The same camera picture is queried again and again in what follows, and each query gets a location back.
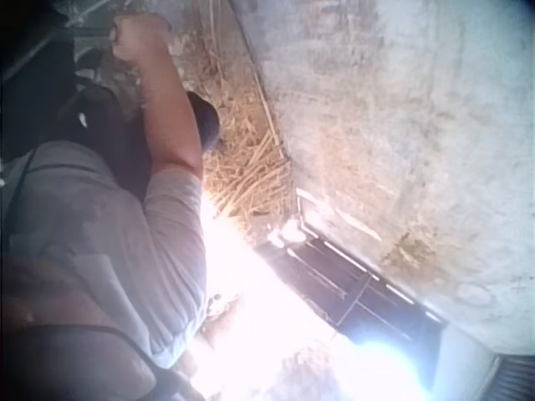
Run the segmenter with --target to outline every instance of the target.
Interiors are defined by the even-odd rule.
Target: hay
[[[220,115],[222,144],[205,157],[205,189],[217,217],[233,219],[256,245],[267,226],[294,213],[289,161],[235,14],[226,0],[211,0],[208,7],[203,36],[212,74],[211,84],[205,77],[204,85]],[[220,36],[221,20],[232,33]],[[269,216],[269,223],[260,216]]]

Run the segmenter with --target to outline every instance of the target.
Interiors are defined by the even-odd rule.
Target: white wall
[[[442,332],[432,401],[476,400],[492,372],[495,354],[453,326]]]
[[[234,3],[310,223],[493,351],[535,352],[529,2]]]

